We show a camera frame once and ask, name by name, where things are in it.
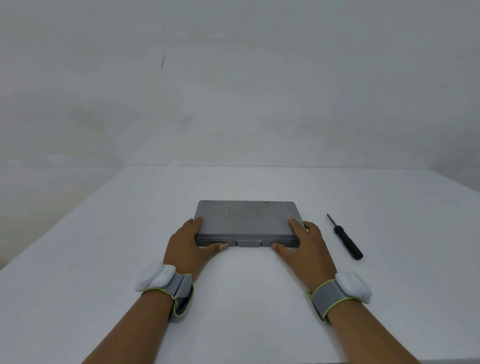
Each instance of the white wall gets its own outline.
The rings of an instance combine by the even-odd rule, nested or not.
[[[35,196],[58,164],[85,168],[71,181],[91,191],[125,163],[430,168],[480,190],[479,13],[468,0],[4,1],[2,173],[10,186],[28,169]]]

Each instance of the left hand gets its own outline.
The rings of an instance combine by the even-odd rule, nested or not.
[[[183,226],[170,237],[163,264],[170,264],[177,268],[177,273],[192,275],[195,281],[205,264],[219,252],[228,248],[228,244],[215,243],[205,248],[199,248],[195,243],[195,235],[202,225],[203,218],[197,217],[186,221]]]

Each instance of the screwdriver handle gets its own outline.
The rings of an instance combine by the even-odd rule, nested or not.
[[[357,248],[357,246],[355,245],[355,243],[348,237],[347,233],[345,232],[345,230],[343,230],[343,228],[339,225],[335,226],[333,228],[333,231],[335,232],[335,234],[337,234],[339,236],[339,238],[342,240],[343,242],[343,245],[345,245],[345,247],[347,248],[347,250],[350,252],[350,254],[352,255],[353,259],[355,260],[360,260],[363,258],[363,254],[362,252],[360,251],[359,248]]]

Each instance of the table surface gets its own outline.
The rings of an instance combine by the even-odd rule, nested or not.
[[[80,363],[138,298],[199,200],[294,201],[368,309],[421,360],[480,358],[480,194],[428,170],[127,166],[0,271],[3,364]],[[353,260],[327,221],[363,251]],[[268,248],[233,247],[196,283],[157,363],[339,363],[346,356]]]

